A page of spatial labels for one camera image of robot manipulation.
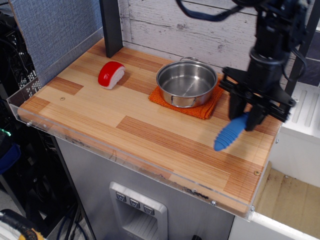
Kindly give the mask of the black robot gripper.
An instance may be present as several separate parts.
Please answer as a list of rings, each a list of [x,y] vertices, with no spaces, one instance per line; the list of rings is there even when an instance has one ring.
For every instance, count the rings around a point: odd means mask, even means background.
[[[274,59],[251,53],[246,71],[224,67],[223,79],[219,86],[230,94],[229,119],[240,117],[246,105],[250,104],[252,108],[245,127],[247,132],[253,131],[267,115],[285,122],[290,108],[296,104],[280,86],[287,62],[287,56]]]

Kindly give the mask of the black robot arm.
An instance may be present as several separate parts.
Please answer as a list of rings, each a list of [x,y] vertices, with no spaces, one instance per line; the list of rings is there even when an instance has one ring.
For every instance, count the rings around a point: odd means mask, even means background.
[[[266,116],[282,122],[296,102],[280,86],[286,77],[285,67],[290,54],[303,63],[306,61],[297,46],[307,35],[306,17],[308,0],[260,0],[237,2],[242,7],[254,7],[257,11],[256,42],[251,48],[246,71],[225,67],[220,87],[229,92],[228,117],[234,120],[246,113],[246,131],[253,131]]]

